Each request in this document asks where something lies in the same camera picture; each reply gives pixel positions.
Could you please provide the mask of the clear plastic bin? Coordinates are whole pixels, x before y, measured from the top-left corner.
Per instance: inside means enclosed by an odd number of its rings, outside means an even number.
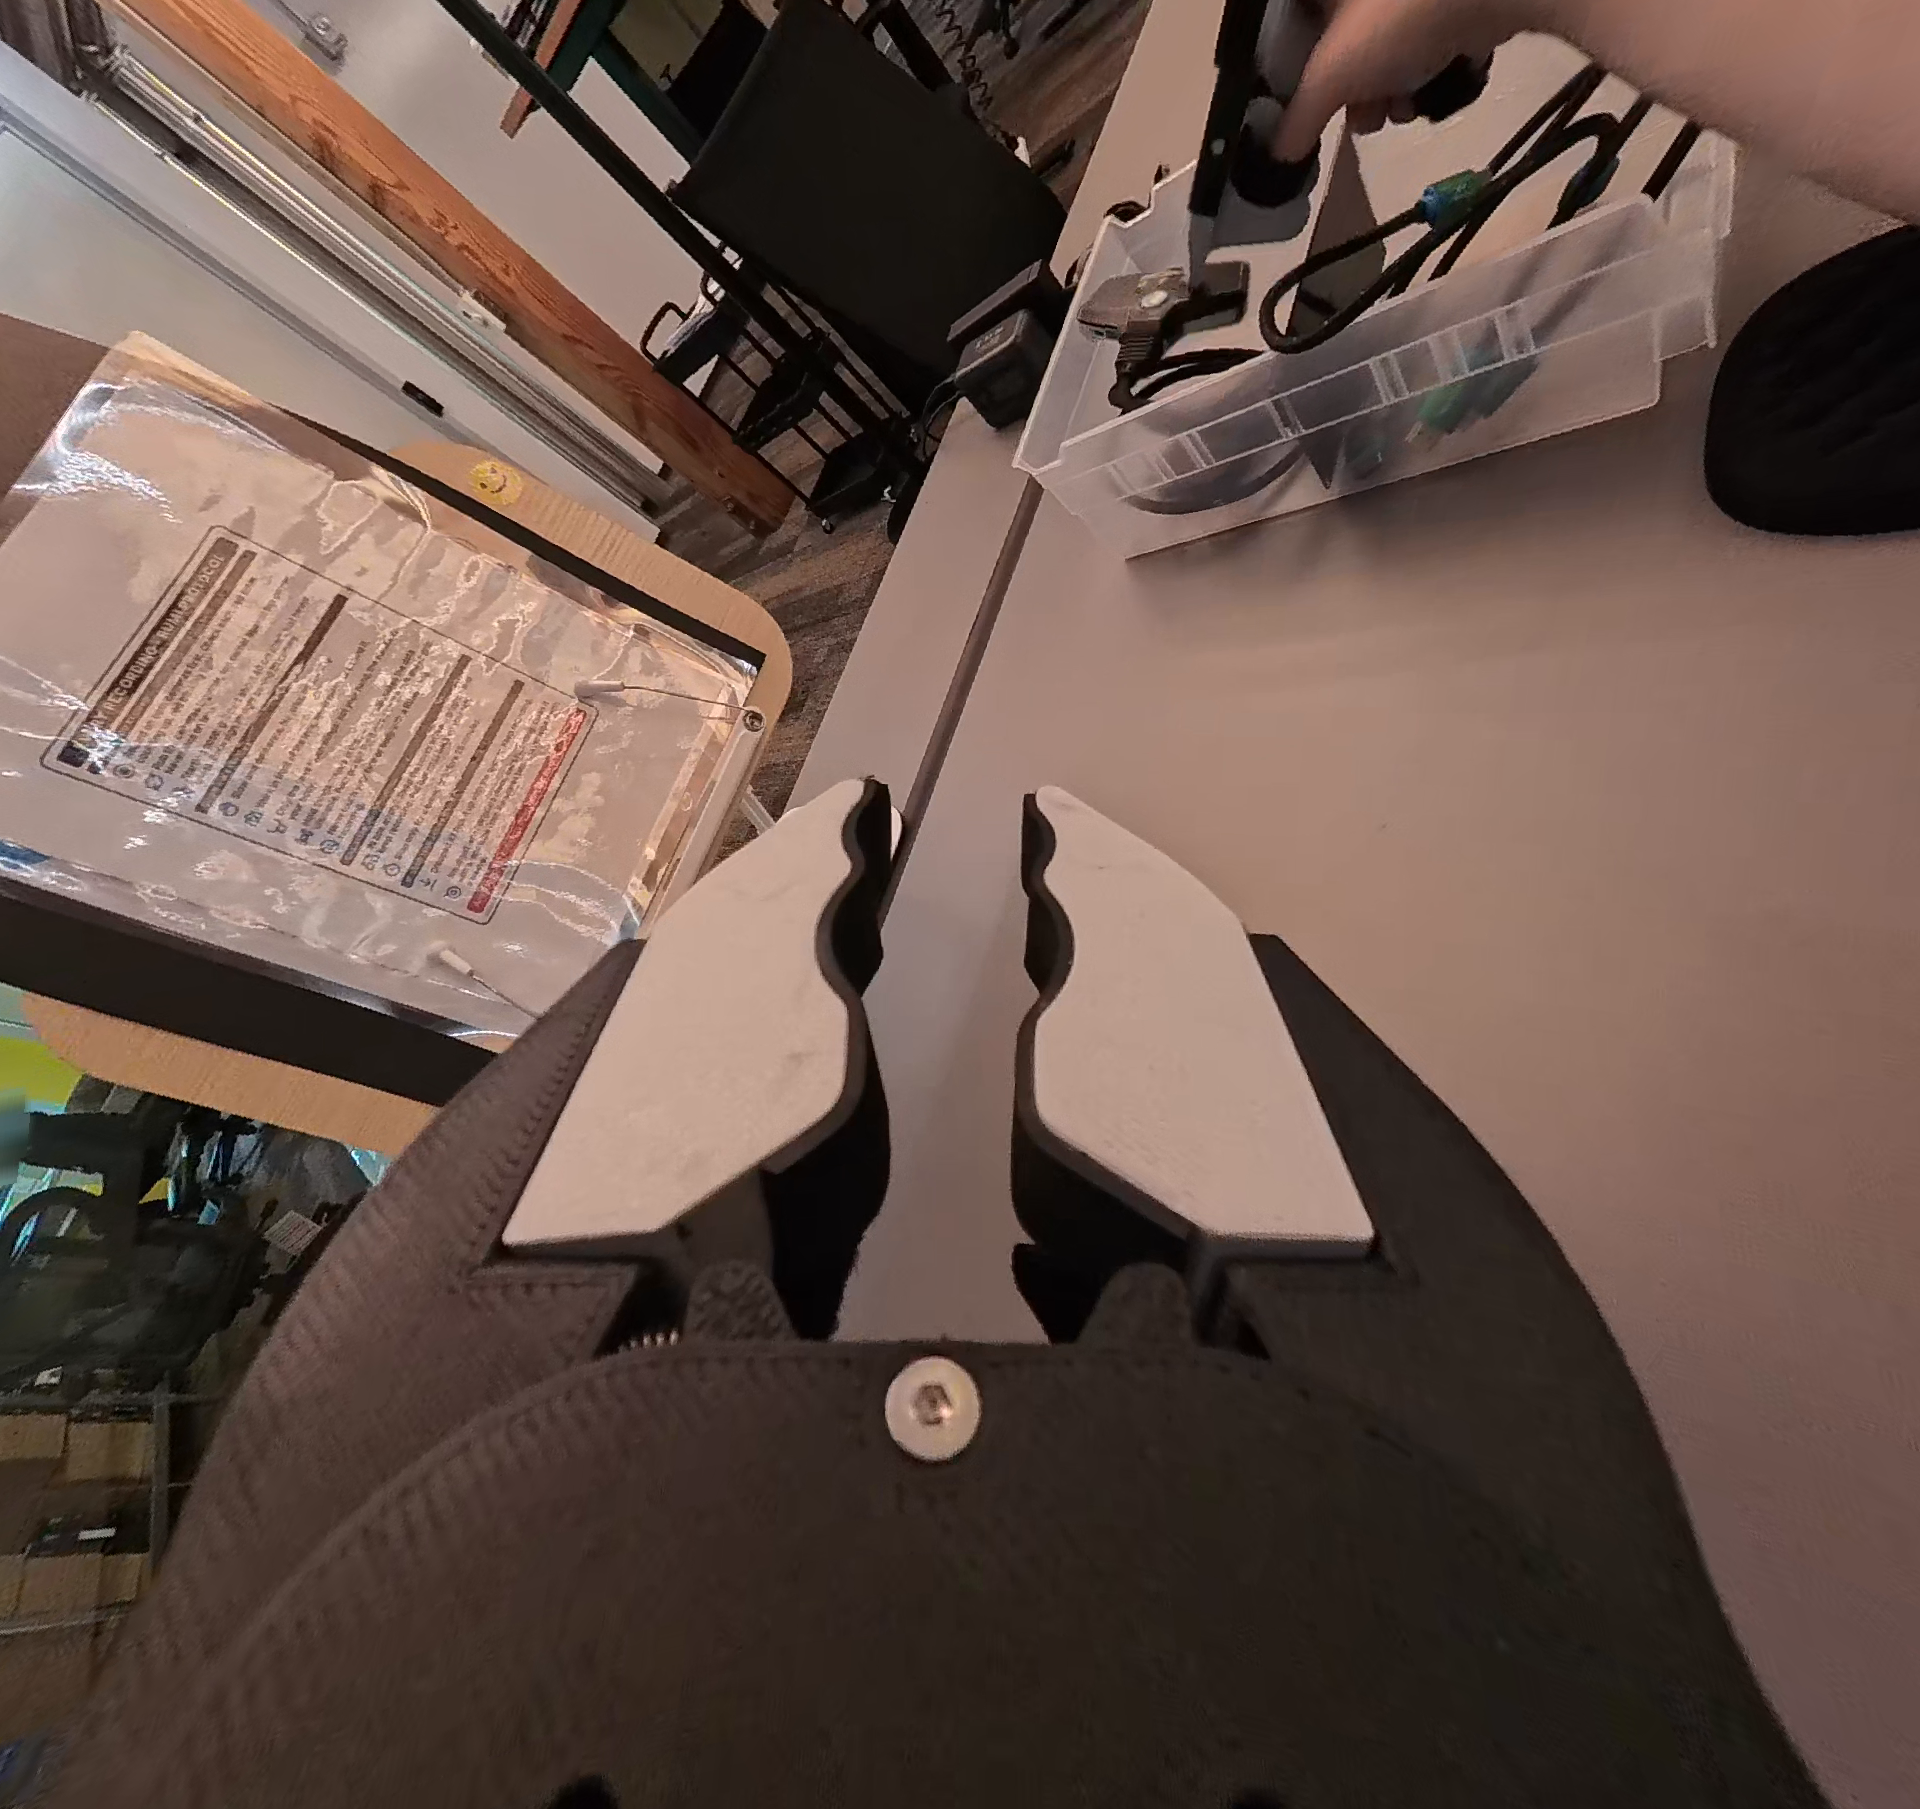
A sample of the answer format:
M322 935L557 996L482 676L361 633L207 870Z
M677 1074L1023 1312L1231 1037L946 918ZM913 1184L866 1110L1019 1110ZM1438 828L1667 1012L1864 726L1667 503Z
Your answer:
M1053 351L1016 470L1137 561L1659 405L1718 342L1739 153L1707 135L1660 197L1617 193L1470 261L1326 350L1241 362L1121 411L1119 345Z

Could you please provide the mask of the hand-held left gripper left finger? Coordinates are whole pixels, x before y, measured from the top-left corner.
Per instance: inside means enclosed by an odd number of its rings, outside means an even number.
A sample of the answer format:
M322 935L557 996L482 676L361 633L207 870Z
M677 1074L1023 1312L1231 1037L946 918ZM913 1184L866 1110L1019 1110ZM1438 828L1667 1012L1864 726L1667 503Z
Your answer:
M889 1186L866 996L897 811L833 784L716 865L644 941L500 1247L640 1273L654 1327L710 1270L749 1264L830 1341Z

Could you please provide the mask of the wooden beam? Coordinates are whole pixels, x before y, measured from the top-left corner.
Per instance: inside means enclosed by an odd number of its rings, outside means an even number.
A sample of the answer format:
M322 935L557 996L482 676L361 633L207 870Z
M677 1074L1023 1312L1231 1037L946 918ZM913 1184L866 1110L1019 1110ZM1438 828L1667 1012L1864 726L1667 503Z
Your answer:
M259 116L377 221L503 316L508 334L644 450L768 536L793 484L412 152L246 0L108 0Z

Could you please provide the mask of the white door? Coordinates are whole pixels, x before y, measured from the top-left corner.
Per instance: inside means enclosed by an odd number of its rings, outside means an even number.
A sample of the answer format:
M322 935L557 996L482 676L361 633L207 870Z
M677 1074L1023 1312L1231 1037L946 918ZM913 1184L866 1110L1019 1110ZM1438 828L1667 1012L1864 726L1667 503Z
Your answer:
M3 49L3 310L104 346L150 334L251 396L377 450L474 446L644 540L602 460L368 306L91 99Z

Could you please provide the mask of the black power adapter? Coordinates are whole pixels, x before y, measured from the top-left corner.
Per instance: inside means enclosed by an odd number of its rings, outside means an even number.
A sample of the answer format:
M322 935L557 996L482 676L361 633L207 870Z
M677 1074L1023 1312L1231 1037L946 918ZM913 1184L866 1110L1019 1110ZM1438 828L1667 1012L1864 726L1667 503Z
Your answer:
M1013 310L960 345L957 401L990 428L1026 423L1049 368L1057 326L1038 310Z

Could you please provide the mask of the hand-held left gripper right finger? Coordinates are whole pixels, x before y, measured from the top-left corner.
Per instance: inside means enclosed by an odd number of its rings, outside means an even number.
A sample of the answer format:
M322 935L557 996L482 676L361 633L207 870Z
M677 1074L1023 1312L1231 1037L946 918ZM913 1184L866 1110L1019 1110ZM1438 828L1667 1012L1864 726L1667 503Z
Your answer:
M1023 800L1012 1256L1077 1341L1124 1270L1164 1270L1211 1327L1244 1267L1361 1264L1381 1244L1243 920L1088 800Z

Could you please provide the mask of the black mesh wrist rest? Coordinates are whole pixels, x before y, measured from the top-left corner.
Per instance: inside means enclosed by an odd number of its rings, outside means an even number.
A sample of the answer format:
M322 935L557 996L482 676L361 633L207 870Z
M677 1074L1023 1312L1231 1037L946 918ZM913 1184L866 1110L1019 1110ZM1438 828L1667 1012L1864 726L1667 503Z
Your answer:
M1754 531L1918 531L1914 226L1816 262L1751 313L1716 368L1700 472Z

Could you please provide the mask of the person's right forearm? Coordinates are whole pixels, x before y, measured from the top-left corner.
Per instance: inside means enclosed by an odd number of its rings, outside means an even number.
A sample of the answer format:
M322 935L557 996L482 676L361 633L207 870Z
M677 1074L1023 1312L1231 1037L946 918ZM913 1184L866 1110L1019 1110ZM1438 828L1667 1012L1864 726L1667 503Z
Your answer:
M1677 113L1918 222L1918 0L1551 0L1551 21Z

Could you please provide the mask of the framed instruction sheet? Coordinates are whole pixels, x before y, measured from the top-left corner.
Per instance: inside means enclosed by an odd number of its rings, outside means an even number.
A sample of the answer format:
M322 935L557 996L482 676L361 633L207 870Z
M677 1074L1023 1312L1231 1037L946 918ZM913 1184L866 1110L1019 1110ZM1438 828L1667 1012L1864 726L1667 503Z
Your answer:
M763 654L130 334L6 317L6 881L503 1044L644 926Z

